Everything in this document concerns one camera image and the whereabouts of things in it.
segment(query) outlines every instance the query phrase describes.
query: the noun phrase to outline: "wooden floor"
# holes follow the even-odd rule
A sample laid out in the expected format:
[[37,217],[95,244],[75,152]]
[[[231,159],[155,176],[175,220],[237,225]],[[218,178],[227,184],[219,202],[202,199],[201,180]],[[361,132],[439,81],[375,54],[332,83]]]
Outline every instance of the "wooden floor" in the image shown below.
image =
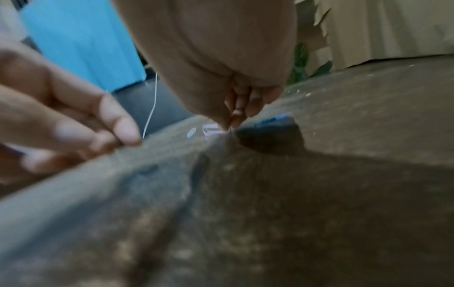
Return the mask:
[[453,57],[317,78],[256,121],[280,114],[215,139],[191,118],[6,198],[0,286],[454,286]]

